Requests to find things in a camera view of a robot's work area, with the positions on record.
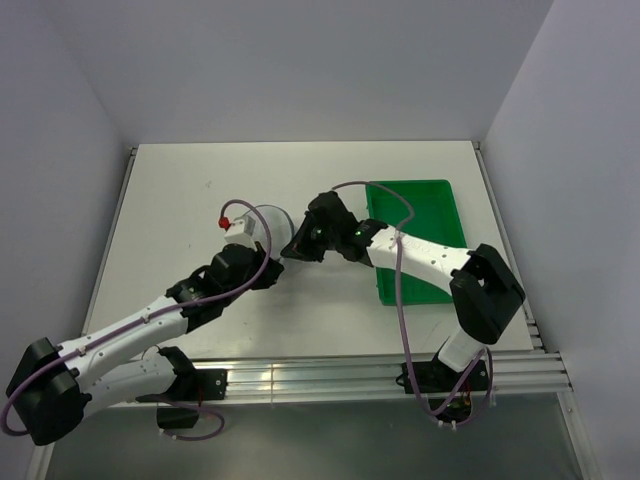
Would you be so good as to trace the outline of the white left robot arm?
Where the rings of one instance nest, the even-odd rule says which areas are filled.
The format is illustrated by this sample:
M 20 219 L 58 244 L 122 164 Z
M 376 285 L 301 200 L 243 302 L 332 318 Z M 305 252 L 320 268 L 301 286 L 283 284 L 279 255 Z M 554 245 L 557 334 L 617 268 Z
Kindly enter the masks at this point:
M 54 344 L 32 342 L 7 386 L 2 431 L 39 445 L 73 431 L 89 415 L 135 397 L 183 399 L 195 369 L 175 347 L 137 354 L 219 318 L 247 290 L 265 290 L 283 273 L 262 248 L 227 245 L 139 312 L 92 334 Z

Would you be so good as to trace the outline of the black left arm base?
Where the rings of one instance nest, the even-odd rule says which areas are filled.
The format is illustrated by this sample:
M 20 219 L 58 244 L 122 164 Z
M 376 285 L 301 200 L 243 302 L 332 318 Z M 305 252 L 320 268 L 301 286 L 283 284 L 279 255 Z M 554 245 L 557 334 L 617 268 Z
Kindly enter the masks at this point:
M 185 442 L 212 439 L 220 435 L 226 420 L 222 414 L 206 407 L 206 400 L 222 400 L 227 386 L 227 371 L 214 369 L 212 373 L 198 371 L 193 362 L 178 347 L 158 349 L 158 355 L 169 361 L 175 379 L 165 392 L 136 398 L 140 403 L 159 403 L 156 423 L 161 435 Z M 182 430 L 192 429 L 202 417 L 215 418 L 217 428 L 208 434 L 188 436 Z

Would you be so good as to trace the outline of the white mesh laundry bag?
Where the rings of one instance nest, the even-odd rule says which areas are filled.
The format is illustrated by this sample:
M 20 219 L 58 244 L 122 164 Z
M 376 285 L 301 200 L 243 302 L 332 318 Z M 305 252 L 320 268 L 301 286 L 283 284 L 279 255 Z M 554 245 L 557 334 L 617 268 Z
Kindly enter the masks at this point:
M 281 259 L 281 251 L 288 245 L 294 234 L 294 223 L 283 208 L 272 204 L 257 205 L 255 209 L 262 215 L 271 235 L 271 254 L 273 260 Z M 253 222 L 249 229 L 249 236 L 254 243 L 259 243 L 263 249 L 266 249 L 267 233 L 259 216 L 253 211 L 246 212 L 248 218 Z

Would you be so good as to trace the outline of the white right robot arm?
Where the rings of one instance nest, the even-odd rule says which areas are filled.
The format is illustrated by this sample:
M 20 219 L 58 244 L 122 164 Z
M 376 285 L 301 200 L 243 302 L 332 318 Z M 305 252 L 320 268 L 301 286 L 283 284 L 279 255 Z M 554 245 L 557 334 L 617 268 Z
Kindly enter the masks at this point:
M 492 246 L 454 248 L 403 233 L 375 219 L 358 220 L 334 191 L 319 194 L 281 256 L 321 262 L 327 251 L 369 267 L 395 270 L 450 294 L 458 324 L 436 354 L 435 383 L 462 383 L 482 348 L 494 345 L 526 299 L 501 254 Z

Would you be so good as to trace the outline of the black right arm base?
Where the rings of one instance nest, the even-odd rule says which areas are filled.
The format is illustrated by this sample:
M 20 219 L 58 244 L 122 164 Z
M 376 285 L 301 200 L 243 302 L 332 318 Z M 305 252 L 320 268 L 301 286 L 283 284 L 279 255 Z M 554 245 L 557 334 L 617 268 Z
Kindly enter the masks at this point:
M 420 396 L 428 402 L 429 410 L 438 411 L 435 419 L 448 426 L 458 426 L 469 420 L 474 413 L 474 394 L 485 394 L 484 407 L 492 387 L 493 376 L 486 362 L 479 360 L 471 372 L 455 372 L 437 359 L 412 364 Z

